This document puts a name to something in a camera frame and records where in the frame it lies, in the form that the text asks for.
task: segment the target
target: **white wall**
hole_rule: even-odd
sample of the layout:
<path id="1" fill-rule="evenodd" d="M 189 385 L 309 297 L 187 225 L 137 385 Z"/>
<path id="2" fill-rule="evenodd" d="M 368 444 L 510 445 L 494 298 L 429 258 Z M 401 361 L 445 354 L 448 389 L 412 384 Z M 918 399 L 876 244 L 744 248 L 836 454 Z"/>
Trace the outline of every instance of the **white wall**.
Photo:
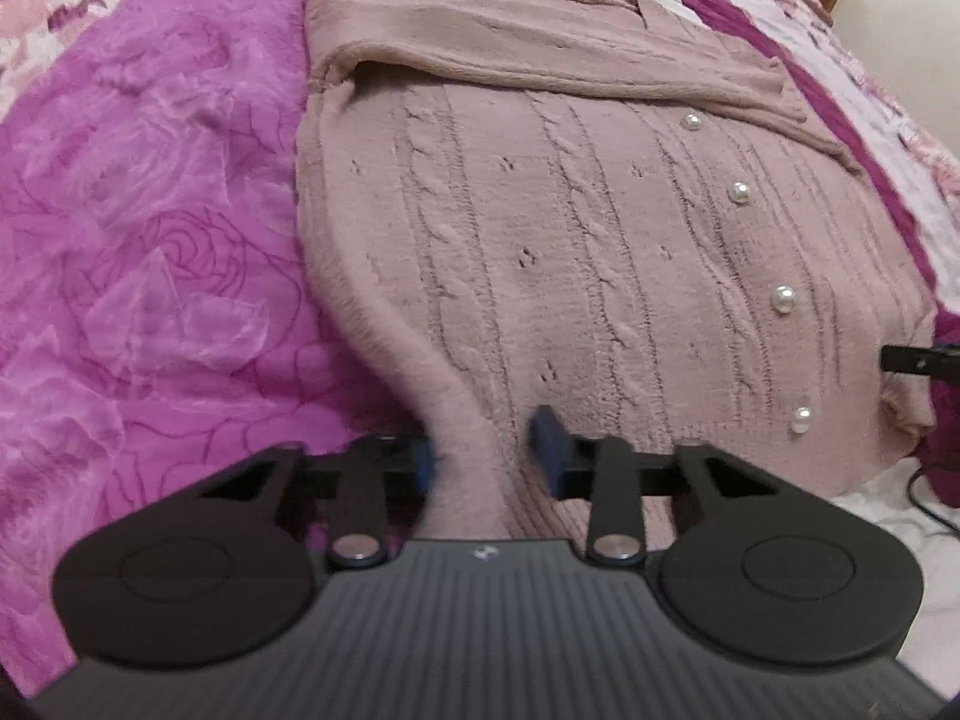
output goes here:
<path id="1" fill-rule="evenodd" d="M 960 0 L 840 0 L 844 45 L 960 154 Z"/>

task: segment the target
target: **pearl button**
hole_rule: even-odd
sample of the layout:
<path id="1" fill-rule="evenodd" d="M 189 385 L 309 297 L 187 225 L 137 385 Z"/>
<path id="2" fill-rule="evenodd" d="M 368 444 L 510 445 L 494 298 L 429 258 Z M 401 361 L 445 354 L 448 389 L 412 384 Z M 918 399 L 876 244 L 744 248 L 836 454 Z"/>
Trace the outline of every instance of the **pearl button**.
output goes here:
<path id="1" fill-rule="evenodd" d="M 680 119 L 680 123 L 683 124 L 684 129 L 695 132 L 704 125 L 704 118 L 698 113 L 688 113 L 683 119 Z"/>
<path id="2" fill-rule="evenodd" d="M 770 304 L 774 307 L 774 311 L 780 314 L 781 317 L 785 317 L 786 314 L 793 311 L 793 307 L 797 305 L 797 293 L 793 287 L 781 284 L 774 290 L 773 296 L 770 298 Z"/>
<path id="3" fill-rule="evenodd" d="M 750 184 L 745 184 L 743 181 L 734 181 L 730 185 L 730 189 L 727 189 L 727 194 L 737 205 L 746 205 L 750 202 Z"/>
<path id="4" fill-rule="evenodd" d="M 813 411 L 808 406 L 800 406 L 794 410 L 793 418 L 790 419 L 790 432 L 796 436 L 802 436 L 810 429 L 812 419 Z"/>

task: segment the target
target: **gray ribbed panel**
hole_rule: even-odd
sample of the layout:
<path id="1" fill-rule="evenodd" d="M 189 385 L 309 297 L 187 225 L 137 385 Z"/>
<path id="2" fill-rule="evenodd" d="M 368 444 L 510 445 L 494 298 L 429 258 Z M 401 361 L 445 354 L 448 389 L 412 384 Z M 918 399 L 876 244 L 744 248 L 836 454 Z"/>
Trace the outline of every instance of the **gray ribbed panel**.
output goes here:
<path id="1" fill-rule="evenodd" d="M 411 542 L 341 574 L 280 640 L 179 675 L 85 662 L 35 699 L 49 720 L 928 720 L 893 661 L 789 676 L 680 634 L 635 575 L 565 542 Z"/>

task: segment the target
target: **bedsheet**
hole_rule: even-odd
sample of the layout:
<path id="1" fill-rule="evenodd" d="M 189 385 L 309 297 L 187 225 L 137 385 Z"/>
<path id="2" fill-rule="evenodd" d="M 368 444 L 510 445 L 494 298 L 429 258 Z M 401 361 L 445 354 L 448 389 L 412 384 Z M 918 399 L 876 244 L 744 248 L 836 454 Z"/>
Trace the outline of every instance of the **bedsheet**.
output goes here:
<path id="1" fill-rule="evenodd" d="M 23 25 L 0 36 L 0 661 L 28 694 L 71 661 L 48 590 L 70 543 L 269 443 L 404 417 L 304 288 L 301 1 L 0 2 Z M 716 28 L 717 1 L 658 1 Z M 955 307 L 949 156 L 904 146 L 920 130 L 795 4 L 722 1 L 829 90 Z M 841 503 L 923 562 L 904 660 L 952 694 L 960 546 L 904 503 L 911 463 Z"/>

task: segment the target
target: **pink sweater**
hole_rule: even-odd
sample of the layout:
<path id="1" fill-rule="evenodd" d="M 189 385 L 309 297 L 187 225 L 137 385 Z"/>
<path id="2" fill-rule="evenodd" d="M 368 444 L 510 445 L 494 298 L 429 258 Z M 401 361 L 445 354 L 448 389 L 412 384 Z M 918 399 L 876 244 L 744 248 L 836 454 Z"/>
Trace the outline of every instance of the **pink sweater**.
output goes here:
<path id="1" fill-rule="evenodd" d="M 877 365 L 928 290 L 779 61 L 647 0 L 309 0 L 307 39 L 309 274 L 438 445 L 424 533 L 582 535 L 524 456 L 541 403 L 822 495 L 931 425 Z"/>

